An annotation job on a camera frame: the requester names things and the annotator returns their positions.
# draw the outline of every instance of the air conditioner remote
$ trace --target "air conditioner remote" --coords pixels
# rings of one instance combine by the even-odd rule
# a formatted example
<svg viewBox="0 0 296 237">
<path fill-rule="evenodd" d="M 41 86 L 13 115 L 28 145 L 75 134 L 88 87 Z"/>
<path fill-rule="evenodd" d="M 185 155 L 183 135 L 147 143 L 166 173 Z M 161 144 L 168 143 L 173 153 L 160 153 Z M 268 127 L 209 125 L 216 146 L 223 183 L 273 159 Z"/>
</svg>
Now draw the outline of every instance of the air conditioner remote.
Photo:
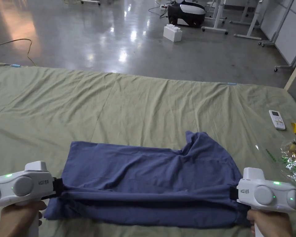
<svg viewBox="0 0 296 237">
<path fill-rule="evenodd" d="M 269 110 L 272 122 L 277 130 L 285 130 L 285 124 L 279 111 Z"/>
</svg>

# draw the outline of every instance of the electric cable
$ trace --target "electric cable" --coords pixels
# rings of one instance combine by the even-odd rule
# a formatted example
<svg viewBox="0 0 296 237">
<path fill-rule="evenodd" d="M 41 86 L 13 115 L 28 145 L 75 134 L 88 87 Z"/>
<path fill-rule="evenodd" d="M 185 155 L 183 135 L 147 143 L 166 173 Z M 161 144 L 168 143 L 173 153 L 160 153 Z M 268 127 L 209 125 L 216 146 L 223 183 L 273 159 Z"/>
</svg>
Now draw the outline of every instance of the electric cable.
<svg viewBox="0 0 296 237">
<path fill-rule="evenodd" d="M 26 39 L 26 38 L 24 38 L 24 39 L 14 39 L 14 40 L 11 40 L 11 41 L 8 41 L 8 42 L 4 42 L 4 43 L 1 43 L 0 45 L 3 45 L 3 44 L 7 44 L 7 43 L 11 43 L 11 42 L 15 42 L 15 41 L 19 41 L 19 40 L 28 40 L 28 41 L 30 41 L 31 43 L 30 43 L 30 46 L 29 46 L 29 50 L 27 51 L 27 57 L 28 57 L 28 59 L 37 67 L 37 65 L 33 62 L 33 60 L 29 57 L 29 52 L 30 52 L 30 50 L 31 50 L 31 45 L 32 45 L 32 41 L 30 40 L 30 39 Z"/>
<path fill-rule="evenodd" d="M 157 14 L 157 15 L 159 16 L 159 18 L 167 17 L 167 16 L 164 16 L 164 14 L 166 13 L 167 8 L 169 7 L 169 5 L 170 5 L 171 3 L 173 3 L 173 2 L 174 2 L 174 1 L 169 1 L 169 3 L 167 4 L 167 6 L 166 6 L 164 12 L 163 12 L 161 15 L 158 14 L 157 12 L 152 12 L 152 11 L 150 11 L 150 10 L 152 10 L 152 9 L 160 8 L 160 4 L 157 2 L 157 0 L 156 0 L 156 3 L 157 3 L 159 6 L 158 6 L 158 7 L 150 8 L 150 9 L 148 9 L 148 11 L 151 12 L 151 13 Z"/>
<path fill-rule="evenodd" d="M 157 3 L 159 6 L 158 6 L 158 7 L 153 7 L 153 8 L 148 9 L 148 12 L 151 12 L 151 13 L 154 13 L 154 14 L 157 14 L 158 16 L 160 16 L 157 12 L 150 11 L 150 10 L 152 10 L 152 9 L 160 8 L 160 4 L 157 2 L 157 0 L 156 0 L 156 3 Z"/>
<path fill-rule="evenodd" d="M 175 1 L 170 1 L 170 2 L 169 2 L 169 4 L 166 6 L 166 9 L 164 10 L 164 12 L 160 15 L 160 17 L 159 17 L 160 19 L 161 19 L 161 18 L 164 18 L 164 17 L 167 17 L 167 16 L 163 16 L 163 15 L 166 13 L 167 8 L 170 6 L 171 3 L 175 3 Z"/>
<path fill-rule="evenodd" d="M 65 4 L 68 4 L 68 5 L 74 5 L 74 4 L 77 4 L 79 1 L 76 0 L 76 3 L 68 3 L 68 0 L 65 0 Z"/>
</svg>

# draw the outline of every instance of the hand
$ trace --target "hand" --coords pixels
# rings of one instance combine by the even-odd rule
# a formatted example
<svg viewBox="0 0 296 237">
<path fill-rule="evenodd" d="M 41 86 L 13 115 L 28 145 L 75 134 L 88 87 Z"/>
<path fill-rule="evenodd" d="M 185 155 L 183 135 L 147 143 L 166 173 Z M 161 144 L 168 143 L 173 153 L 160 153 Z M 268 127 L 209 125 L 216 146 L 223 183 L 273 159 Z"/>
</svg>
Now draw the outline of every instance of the hand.
<svg viewBox="0 0 296 237">
<path fill-rule="evenodd" d="M 287 213 L 262 212 L 249 210 L 247 219 L 253 226 L 251 232 L 255 234 L 254 223 L 257 224 L 264 237 L 292 237 L 293 230 Z"/>
<path fill-rule="evenodd" d="M 43 201 L 32 202 L 26 206 L 10 205 L 3 208 L 0 218 L 0 237 L 26 236 L 35 216 L 39 214 L 41 219 L 43 215 L 39 211 L 45 209 L 46 204 Z"/>
</svg>

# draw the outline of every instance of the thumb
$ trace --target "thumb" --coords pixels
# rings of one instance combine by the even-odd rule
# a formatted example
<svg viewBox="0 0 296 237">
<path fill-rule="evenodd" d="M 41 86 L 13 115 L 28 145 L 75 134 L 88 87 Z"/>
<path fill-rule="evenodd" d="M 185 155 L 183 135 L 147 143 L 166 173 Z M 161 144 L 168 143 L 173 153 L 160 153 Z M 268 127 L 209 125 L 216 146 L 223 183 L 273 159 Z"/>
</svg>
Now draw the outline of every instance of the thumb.
<svg viewBox="0 0 296 237">
<path fill-rule="evenodd" d="M 249 210 L 247 213 L 247 219 L 249 221 L 255 221 L 258 211 L 256 210 Z"/>
<path fill-rule="evenodd" d="M 43 201 L 31 202 L 28 204 L 28 207 L 37 211 L 42 211 L 47 208 L 45 202 Z"/>
</svg>

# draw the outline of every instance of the yellow cable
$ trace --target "yellow cable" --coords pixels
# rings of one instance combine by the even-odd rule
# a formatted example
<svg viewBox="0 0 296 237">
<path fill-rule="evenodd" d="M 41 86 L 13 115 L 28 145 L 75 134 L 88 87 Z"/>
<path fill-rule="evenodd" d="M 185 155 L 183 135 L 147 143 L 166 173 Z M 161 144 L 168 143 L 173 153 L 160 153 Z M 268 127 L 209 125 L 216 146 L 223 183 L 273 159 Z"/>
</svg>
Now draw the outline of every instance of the yellow cable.
<svg viewBox="0 0 296 237">
<path fill-rule="evenodd" d="M 19 40 L 28 40 L 28 41 L 30 41 L 31 43 L 30 43 L 30 47 L 29 47 L 29 50 L 28 50 L 28 52 L 27 52 L 27 57 L 28 57 L 28 59 L 37 67 L 37 65 L 31 60 L 31 58 L 29 57 L 29 52 L 30 52 L 30 50 L 31 50 L 31 45 L 32 45 L 32 41 L 30 40 L 30 39 L 14 39 L 14 40 L 11 40 L 11 41 L 8 41 L 8 42 L 5 42 L 5 43 L 1 43 L 0 45 L 3 45 L 3 44 L 7 44 L 7 43 L 11 43 L 11 42 L 15 42 L 15 41 L 19 41 Z"/>
</svg>

